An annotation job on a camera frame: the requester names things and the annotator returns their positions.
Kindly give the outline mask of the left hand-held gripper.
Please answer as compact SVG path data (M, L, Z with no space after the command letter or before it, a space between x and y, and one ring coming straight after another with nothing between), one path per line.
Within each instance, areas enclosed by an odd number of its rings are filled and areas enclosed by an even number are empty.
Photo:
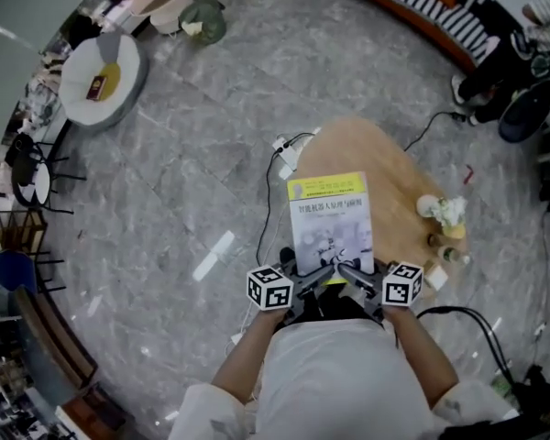
M321 319L315 291L332 279L334 266L322 266L307 275L292 266L262 266L247 272L247 297L261 312L285 310L281 322L296 324Z

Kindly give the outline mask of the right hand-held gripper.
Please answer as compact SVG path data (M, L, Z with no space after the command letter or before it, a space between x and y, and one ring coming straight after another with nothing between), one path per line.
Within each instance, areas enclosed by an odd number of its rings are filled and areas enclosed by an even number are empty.
M409 308L422 292L423 268L411 263L375 263L372 273L339 263L337 271L365 292L364 311L377 323L384 319L384 306Z

